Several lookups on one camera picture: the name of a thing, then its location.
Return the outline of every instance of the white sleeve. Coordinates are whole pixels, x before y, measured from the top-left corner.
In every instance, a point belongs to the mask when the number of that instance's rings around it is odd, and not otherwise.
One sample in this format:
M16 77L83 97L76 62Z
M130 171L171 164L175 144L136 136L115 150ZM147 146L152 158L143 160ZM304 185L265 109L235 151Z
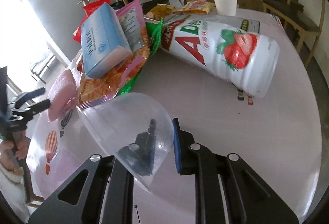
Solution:
M21 175L15 175L0 163L0 191L16 215L27 222L30 213L25 204L25 189L21 181Z

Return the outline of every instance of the person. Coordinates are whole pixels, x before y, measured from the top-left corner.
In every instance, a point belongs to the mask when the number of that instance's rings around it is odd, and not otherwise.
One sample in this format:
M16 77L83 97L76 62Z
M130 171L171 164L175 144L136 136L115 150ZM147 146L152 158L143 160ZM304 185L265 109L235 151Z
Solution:
M25 204L23 168L16 168L7 152L13 147L14 143L9 140L0 143L0 191L16 215L27 223L30 213ZM26 138L26 132L21 131L15 157L18 160L24 159L27 156L28 148L29 140Z

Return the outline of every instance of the orange hot air balloon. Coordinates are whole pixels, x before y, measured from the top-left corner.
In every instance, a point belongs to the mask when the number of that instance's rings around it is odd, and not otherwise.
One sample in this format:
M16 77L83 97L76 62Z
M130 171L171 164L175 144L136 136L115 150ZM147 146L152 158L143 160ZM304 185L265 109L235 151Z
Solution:
M49 135L47 136L46 139L46 158L47 158L47 163L46 163L46 174L49 175L50 172L50 161L53 159L57 152L57 133L56 131L51 131L49 132Z

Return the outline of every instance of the hand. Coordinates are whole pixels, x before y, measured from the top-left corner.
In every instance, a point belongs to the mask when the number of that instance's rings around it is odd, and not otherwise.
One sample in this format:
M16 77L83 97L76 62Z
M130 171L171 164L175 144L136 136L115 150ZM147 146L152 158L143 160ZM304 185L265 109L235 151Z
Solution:
M14 147L14 143L12 141L6 140L0 143L0 163L4 168L8 171L14 171L15 166L11 158L9 157L6 150L10 150ZM21 160L27 156L27 151L29 149L29 141L26 139L26 132L21 131L21 137L17 143L17 152L15 153L15 157L18 160Z

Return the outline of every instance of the red letter a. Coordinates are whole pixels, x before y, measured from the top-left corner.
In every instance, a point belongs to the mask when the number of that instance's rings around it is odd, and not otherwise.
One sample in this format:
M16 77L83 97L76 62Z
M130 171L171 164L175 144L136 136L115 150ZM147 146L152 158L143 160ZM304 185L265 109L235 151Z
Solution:
M203 56L201 53L198 52L197 45L200 45L200 39L198 37L175 37L175 40L182 45L189 53L193 55L199 62L201 62L203 65L205 65L205 61L203 59ZM193 44L193 47L186 44L186 42L190 42Z

